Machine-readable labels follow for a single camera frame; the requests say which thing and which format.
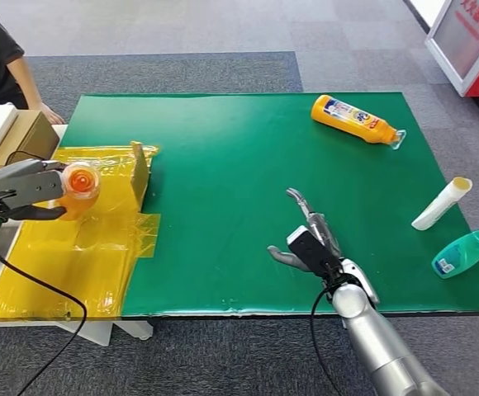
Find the table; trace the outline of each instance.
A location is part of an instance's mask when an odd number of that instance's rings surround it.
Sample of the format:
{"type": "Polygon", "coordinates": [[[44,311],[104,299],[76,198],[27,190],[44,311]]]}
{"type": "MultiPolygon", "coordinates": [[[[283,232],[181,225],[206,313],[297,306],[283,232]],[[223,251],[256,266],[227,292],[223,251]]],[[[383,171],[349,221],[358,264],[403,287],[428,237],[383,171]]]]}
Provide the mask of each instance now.
{"type": "Polygon", "coordinates": [[[144,205],[162,215],[156,253],[138,260],[123,317],[308,313],[319,280],[266,251],[304,223],[289,186],[326,214],[380,311],[479,314],[479,264],[449,280],[431,267],[470,232],[458,206],[428,231],[410,226],[446,181],[402,94],[334,95],[407,136],[394,151],[317,124],[309,117],[317,94],[92,95],[62,145],[162,150],[144,205]]]}

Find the cardboard box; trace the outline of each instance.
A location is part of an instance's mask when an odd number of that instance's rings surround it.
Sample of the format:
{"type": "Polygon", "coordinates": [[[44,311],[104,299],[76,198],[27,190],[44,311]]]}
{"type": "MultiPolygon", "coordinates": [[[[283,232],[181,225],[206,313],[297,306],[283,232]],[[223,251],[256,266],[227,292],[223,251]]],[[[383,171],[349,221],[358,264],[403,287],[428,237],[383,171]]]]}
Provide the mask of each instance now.
{"type": "MultiPolygon", "coordinates": [[[[51,158],[59,143],[59,138],[41,111],[20,110],[16,120],[0,144],[0,168],[17,150],[22,150],[42,158],[51,158]]],[[[16,153],[9,163],[31,158],[25,153],[16,153]]]]}

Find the robotic arm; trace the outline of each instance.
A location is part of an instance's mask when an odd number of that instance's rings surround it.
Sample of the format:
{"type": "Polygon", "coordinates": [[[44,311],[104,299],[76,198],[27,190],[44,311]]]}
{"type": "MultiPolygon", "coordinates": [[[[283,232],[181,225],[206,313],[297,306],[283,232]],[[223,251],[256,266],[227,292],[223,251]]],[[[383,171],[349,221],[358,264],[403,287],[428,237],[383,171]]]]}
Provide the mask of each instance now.
{"type": "Polygon", "coordinates": [[[0,225],[8,219],[52,220],[66,213],[63,207],[41,208],[33,204],[63,196],[60,177],[65,164],[26,159],[0,169],[0,225]]]}
{"type": "Polygon", "coordinates": [[[269,246],[275,260],[323,280],[329,302],[341,317],[352,345],[379,396],[446,396],[385,317],[375,310],[375,291],[359,266],[341,255],[323,214],[310,207],[299,191],[289,188],[306,217],[287,238],[292,253],[269,246]]]}

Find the black cable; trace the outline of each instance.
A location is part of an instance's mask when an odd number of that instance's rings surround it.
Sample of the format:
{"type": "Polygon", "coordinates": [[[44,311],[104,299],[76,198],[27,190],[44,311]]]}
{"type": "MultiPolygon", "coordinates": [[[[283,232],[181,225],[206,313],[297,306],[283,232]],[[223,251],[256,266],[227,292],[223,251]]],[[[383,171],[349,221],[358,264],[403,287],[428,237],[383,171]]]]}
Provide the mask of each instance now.
{"type": "Polygon", "coordinates": [[[8,157],[6,157],[6,161],[5,161],[5,166],[10,164],[10,160],[12,159],[13,156],[18,154],[18,153],[23,153],[23,154],[26,154],[26,155],[30,155],[30,157],[33,157],[33,158],[37,158],[37,159],[41,159],[45,161],[47,158],[43,158],[43,157],[39,157],[39,155],[36,155],[36,154],[33,154],[33,153],[29,153],[27,151],[23,151],[23,150],[15,150],[12,151],[11,153],[8,154],[8,157]]]}
{"type": "Polygon", "coordinates": [[[322,291],[320,291],[320,293],[318,296],[317,296],[317,299],[315,300],[315,302],[313,303],[313,307],[311,308],[311,315],[309,317],[309,327],[311,329],[311,340],[313,341],[313,347],[315,348],[317,357],[319,358],[319,363],[320,363],[320,366],[323,368],[324,374],[326,374],[326,376],[329,380],[329,382],[331,383],[331,386],[332,386],[337,392],[337,394],[338,394],[339,396],[341,396],[342,394],[341,393],[341,391],[338,390],[338,388],[337,388],[337,386],[335,384],[333,379],[331,378],[331,375],[327,371],[327,366],[326,365],[326,362],[323,361],[323,357],[320,355],[319,346],[317,344],[317,337],[315,336],[315,325],[314,325],[315,311],[317,311],[317,306],[326,293],[327,293],[327,289],[323,289],[322,291]]]}
{"type": "MultiPolygon", "coordinates": [[[[5,198],[8,198],[10,196],[15,196],[16,193],[15,191],[7,191],[5,195],[0,196],[0,200],[3,200],[5,198]]],[[[48,367],[49,365],[51,365],[51,363],[52,363],[53,361],[55,361],[56,358],[58,358],[58,356],[60,356],[63,351],[65,350],[65,348],[67,348],[67,346],[69,346],[69,344],[70,344],[76,335],[78,335],[79,332],[80,332],[80,330],[84,326],[84,324],[85,323],[85,319],[87,319],[88,317],[88,309],[87,307],[85,307],[85,305],[81,301],[79,301],[79,299],[77,299],[76,297],[74,297],[73,295],[70,295],[69,293],[67,293],[65,291],[63,290],[60,290],[57,287],[55,287],[53,285],[50,285],[48,283],[44,282],[42,280],[39,280],[36,277],[32,276],[30,274],[28,274],[25,271],[21,270],[16,266],[13,266],[12,264],[10,264],[9,262],[6,261],[6,259],[5,259],[4,257],[0,255],[0,262],[2,262],[2,264],[4,264],[5,266],[8,267],[9,269],[17,272],[18,274],[20,274],[21,276],[24,276],[25,278],[27,278],[28,280],[33,281],[34,283],[37,283],[38,285],[40,286],[43,286],[46,289],[51,290],[51,291],[54,291],[55,293],[58,293],[59,295],[62,295],[65,298],[70,299],[71,301],[73,301],[74,303],[76,303],[78,305],[79,305],[82,310],[84,311],[84,316],[82,318],[82,320],[80,321],[80,324],[78,325],[78,328],[76,328],[76,330],[73,333],[73,336],[70,337],[70,339],[67,342],[65,343],[65,345],[64,345],[61,349],[60,349],[59,351],[58,351],[58,353],[56,353],[55,355],[54,355],[52,358],[49,359],[48,361],[47,361],[46,363],[45,363],[41,369],[38,370],[37,373],[36,373],[35,375],[33,375],[32,378],[30,378],[28,382],[27,382],[23,388],[21,388],[21,390],[18,394],[18,396],[20,396],[21,394],[23,394],[25,390],[27,390],[27,388],[28,388],[29,386],[30,386],[33,382],[34,382],[37,377],[39,377],[39,375],[41,375],[41,373],[42,373],[43,371],[45,371],[47,367],[48,367]]]]}

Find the teal bottle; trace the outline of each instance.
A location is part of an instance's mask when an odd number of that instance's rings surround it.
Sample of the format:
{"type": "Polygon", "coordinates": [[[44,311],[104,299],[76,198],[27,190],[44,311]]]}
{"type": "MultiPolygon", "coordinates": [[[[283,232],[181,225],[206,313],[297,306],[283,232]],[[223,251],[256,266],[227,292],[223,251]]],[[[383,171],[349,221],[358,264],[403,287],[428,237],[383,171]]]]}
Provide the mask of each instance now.
{"type": "Polygon", "coordinates": [[[479,229],[458,238],[438,253],[432,267],[438,276],[450,278],[479,262],[479,229]]]}

